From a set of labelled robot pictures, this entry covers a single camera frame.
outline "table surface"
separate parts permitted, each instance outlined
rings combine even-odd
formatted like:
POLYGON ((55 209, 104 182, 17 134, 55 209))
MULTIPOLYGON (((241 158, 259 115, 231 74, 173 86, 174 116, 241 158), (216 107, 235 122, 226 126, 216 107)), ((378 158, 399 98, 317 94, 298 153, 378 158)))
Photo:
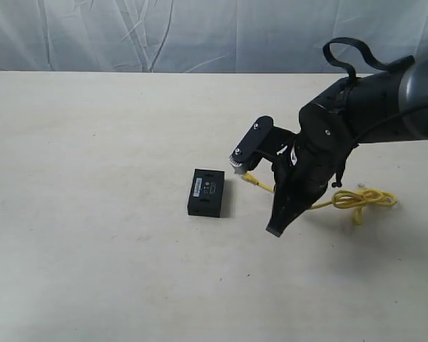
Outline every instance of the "table surface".
POLYGON ((0 72, 0 342, 428 341, 428 142, 348 162, 397 207, 280 239, 228 164, 339 77, 0 72), (187 215, 196 167, 225 170, 224 218, 187 215))

